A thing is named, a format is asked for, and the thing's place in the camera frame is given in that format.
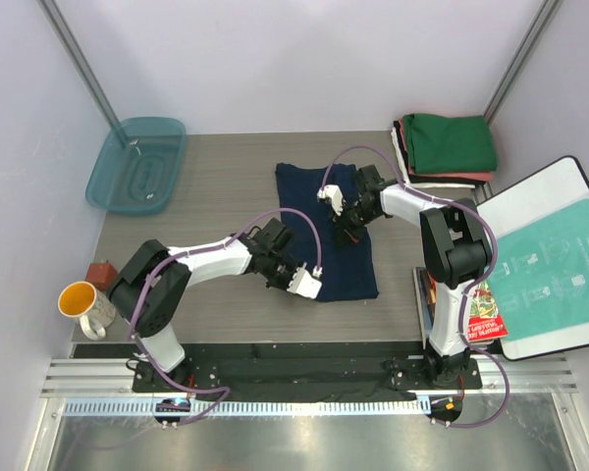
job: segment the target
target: pink cloth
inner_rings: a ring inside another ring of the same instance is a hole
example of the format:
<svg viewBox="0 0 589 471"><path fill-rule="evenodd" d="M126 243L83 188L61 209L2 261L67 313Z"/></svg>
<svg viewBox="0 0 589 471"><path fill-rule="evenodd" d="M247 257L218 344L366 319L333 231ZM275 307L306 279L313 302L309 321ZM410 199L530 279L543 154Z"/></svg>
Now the pink cloth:
<svg viewBox="0 0 589 471"><path fill-rule="evenodd" d="M407 149L405 145L405 133L403 132L403 118L400 118L400 134L402 135L403 148ZM450 178L450 179L469 179L477 180L479 182L490 182L493 179L492 172L460 172L460 173L444 173L444 174L415 174L410 164L406 162L408 173L410 175L417 175L418 177L432 177L433 179Z"/></svg>

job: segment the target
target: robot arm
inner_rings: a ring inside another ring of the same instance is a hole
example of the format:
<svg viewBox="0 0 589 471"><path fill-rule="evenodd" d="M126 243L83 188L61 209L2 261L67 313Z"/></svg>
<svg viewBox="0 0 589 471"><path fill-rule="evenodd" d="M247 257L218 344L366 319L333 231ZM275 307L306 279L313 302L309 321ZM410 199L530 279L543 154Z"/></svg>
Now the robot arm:
<svg viewBox="0 0 589 471"><path fill-rule="evenodd" d="M484 273L491 247L482 227L464 211L428 201L394 181L384 181L375 166L359 169L355 183L360 195L354 204L343 200L335 185L321 188L318 197L332 205L336 244L358 243L364 227L381 217L398 216L421 230L423 257L437 282L434 325L426 356L431 377L447 382L468 361L468 350L458 330L462 291ZM470 199L460 203L475 210ZM466 332L469 315L463 316Z"/></svg>
<svg viewBox="0 0 589 471"><path fill-rule="evenodd" d="M185 352L170 321L186 289L219 277L259 273L266 278L268 288L311 299L317 296L321 288L318 278L305 270L305 264L284 253L294 235L280 221L272 219L263 229L257 228L256 232L243 234L231 242L227 237L194 247L165 247L158 240L149 240L122 269L107 289L107 296L130 322L146 276L170 255L190 253L164 268L148 292L135 325L135 331L150 356L164 372L172 372L173 380L183 383L190 366L185 364Z"/></svg>

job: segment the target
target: metal pole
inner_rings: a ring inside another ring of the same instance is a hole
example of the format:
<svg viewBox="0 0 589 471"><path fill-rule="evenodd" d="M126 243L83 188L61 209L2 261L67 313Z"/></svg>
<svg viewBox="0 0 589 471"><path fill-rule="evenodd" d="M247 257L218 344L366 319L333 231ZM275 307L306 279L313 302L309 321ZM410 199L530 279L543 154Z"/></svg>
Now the metal pole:
<svg viewBox="0 0 589 471"><path fill-rule="evenodd" d="M541 5L541 8L530 25L530 28L523 36L521 44L519 44L519 47L515 51L507 71L504 73L495 93L491 97L491 101L489 101L489 104L487 105L484 112L484 119L489 125L493 123L495 115L500 110L502 103L504 103L510 89L519 76L519 73L525 66L530 54L539 43L539 39L545 32L546 27L555 16L557 9L561 4L562 0L545 0Z"/></svg>
<svg viewBox="0 0 589 471"><path fill-rule="evenodd" d="M116 125L120 123L118 121L118 117L116 116L116 112L112 108L111 103L109 103L109 100L100 86L96 75L80 50L79 43L72 34L70 27L66 23L66 19L62 15L59 6L55 0L37 0L37 3L46 14L46 18L55 29L59 39L61 39L61 42L66 48L68 55L72 59L73 64L77 68L77 71L79 71L80 77L85 82L91 97L96 102L96 105L98 106L98 109L104 116L105 120L107 120L109 127L115 128ZM121 136L121 138L124 138L123 141L126 142L125 135Z"/></svg>

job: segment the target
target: orange and white mug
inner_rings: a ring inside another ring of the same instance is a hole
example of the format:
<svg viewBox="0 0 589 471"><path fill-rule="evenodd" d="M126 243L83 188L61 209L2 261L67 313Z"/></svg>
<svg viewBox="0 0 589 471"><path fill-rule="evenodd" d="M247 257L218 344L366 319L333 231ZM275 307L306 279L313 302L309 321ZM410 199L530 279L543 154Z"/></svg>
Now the orange and white mug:
<svg viewBox="0 0 589 471"><path fill-rule="evenodd" d="M79 319L80 328L88 339L103 340L106 328L114 321L116 307L107 297L88 282L67 286L57 301L59 312L71 319Z"/></svg>

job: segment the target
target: folded cloth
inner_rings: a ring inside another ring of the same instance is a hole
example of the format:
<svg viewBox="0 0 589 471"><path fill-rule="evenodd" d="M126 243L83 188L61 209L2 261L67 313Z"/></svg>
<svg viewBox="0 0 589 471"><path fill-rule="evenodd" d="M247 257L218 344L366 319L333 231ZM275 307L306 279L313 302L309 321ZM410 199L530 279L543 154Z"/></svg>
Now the folded cloth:
<svg viewBox="0 0 589 471"><path fill-rule="evenodd" d="M481 180L465 177L465 175L472 175L472 172L468 174L458 173L459 177L439 177L438 175L440 174L415 174L412 167L410 167L408 152L403 146L401 123L399 121L393 122L391 137L400 164L403 180L406 183L418 187L475 187L477 184L483 183Z"/></svg>
<svg viewBox="0 0 589 471"><path fill-rule="evenodd" d="M410 167L417 174L498 168L491 131L482 116L445 118L415 113L405 115L403 124Z"/></svg>
<svg viewBox="0 0 589 471"><path fill-rule="evenodd" d="M403 120L400 120L400 133L402 135L403 148L406 149L406 147L405 147L405 132L403 129ZM407 166L407 169L408 169L408 173L411 175L421 175L421 176L429 177L431 179L451 177L453 179L476 180L477 182L490 182L493 179L493 174L491 172L443 172L443 173L437 173L437 174L417 174L414 172L414 169L412 169L412 167L410 165Z"/></svg>
<svg viewBox="0 0 589 471"><path fill-rule="evenodd" d="M325 169L305 170L290 164L277 164L275 177L280 206L294 208L305 213L314 223L321 237L323 249L323 286L317 301L339 301L374 299L379 294L375 282L371 238L368 232L359 243L337 248L334 244L334 223L331 221L332 207L319 202L316 193L323 181ZM357 188L353 181L354 165L335 165L328 183L340 186L347 202L357 199ZM291 254L307 262L311 271L316 264L316 245L312 232L299 216L282 214L282 222L296 232Z"/></svg>

